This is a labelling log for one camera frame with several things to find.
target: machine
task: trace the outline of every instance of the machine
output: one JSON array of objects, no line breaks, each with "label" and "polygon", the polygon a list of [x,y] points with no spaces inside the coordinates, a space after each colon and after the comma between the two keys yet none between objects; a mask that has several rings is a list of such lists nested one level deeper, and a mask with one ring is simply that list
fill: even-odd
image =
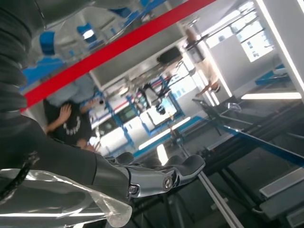
[{"label": "machine", "polygon": [[189,183],[204,166],[193,155],[169,160],[158,171],[65,145],[48,138],[35,121],[22,116],[32,40],[45,29],[88,6],[121,8],[131,0],[4,1],[0,6],[0,224],[10,227],[69,227],[107,219],[121,227],[130,218],[131,197],[170,191]]}]

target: window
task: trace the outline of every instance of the window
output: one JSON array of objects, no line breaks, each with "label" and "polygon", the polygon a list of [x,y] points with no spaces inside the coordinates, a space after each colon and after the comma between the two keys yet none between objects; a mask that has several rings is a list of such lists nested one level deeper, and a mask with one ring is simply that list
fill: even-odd
[{"label": "window", "polygon": [[137,113],[135,113],[135,111],[130,105],[117,113],[116,115],[120,118],[123,124],[137,117]]},{"label": "window", "polygon": [[118,126],[116,124],[116,122],[112,118],[107,119],[105,122],[103,122],[102,124],[97,126],[96,128],[96,133],[97,136],[103,137],[104,135],[106,135],[108,133],[110,133]]},{"label": "window", "polygon": [[273,46],[266,37],[252,1],[241,5],[238,11],[240,12],[241,18],[207,38],[206,43],[212,48],[235,34],[250,62],[273,50]]},{"label": "window", "polygon": [[225,39],[227,39],[229,37],[231,37],[233,35],[233,32],[232,28],[230,27],[226,27],[224,29],[222,29],[214,35],[212,35],[206,40],[206,43],[210,47],[214,47]]},{"label": "window", "polygon": [[241,46],[250,62],[253,62],[273,50],[273,47],[270,45],[264,31],[259,32],[242,43]]}]

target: blue panel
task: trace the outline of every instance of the blue panel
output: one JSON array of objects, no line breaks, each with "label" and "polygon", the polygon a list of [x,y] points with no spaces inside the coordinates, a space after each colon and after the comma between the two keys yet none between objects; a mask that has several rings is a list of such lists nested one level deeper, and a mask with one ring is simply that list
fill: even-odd
[{"label": "blue panel", "polygon": [[54,70],[59,69],[63,64],[64,63],[59,58],[53,59],[45,57],[38,62],[36,68],[25,69],[23,72],[26,77],[27,84],[21,88],[21,91],[38,80],[48,76]]},{"label": "blue panel", "polygon": [[40,45],[41,47],[42,53],[46,56],[52,56],[55,54],[55,49],[54,47],[54,38],[55,37],[55,32],[47,31],[40,35]]},{"label": "blue panel", "polygon": [[[278,67],[276,67],[276,69],[282,69],[284,68],[284,66],[283,64],[281,64]],[[259,77],[259,79],[256,80],[256,84],[258,86],[260,85],[264,85],[264,84],[269,84],[269,83],[273,83],[273,82],[279,82],[279,80],[272,80],[272,77],[275,76],[273,71],[269,71],[262,77]]]}]

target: black wire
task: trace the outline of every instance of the black wire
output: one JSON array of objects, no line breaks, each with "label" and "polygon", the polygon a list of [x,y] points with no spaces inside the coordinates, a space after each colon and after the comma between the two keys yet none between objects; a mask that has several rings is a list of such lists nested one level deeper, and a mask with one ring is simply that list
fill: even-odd
[{"label": "black wire", "polygon": [[22,169],[20,169],[14,180],[0,191],[0,205],[5,204],[8,200],[12,198],[14,192],[26,179],[30,168],[38,160],[39,160],[39,158],[37,156],[36,152],[29,154],[24,162]]}]

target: metal rail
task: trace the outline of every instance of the metal rail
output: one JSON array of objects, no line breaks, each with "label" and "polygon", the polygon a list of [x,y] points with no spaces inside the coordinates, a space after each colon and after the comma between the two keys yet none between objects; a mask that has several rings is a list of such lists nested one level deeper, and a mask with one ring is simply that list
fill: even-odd
[{"label": "metal rail", "polygon": [[[180,145],[180,148],[182,149],[186,157],[188,158],[190,156],[190,154],[182,145]],[[198,179],[206,188],[231,228],[244,228],[244,226],[225,202],[223,198],[220,195],[220,193],[206,176],[206,174],[201,171],[198,175]]]}]

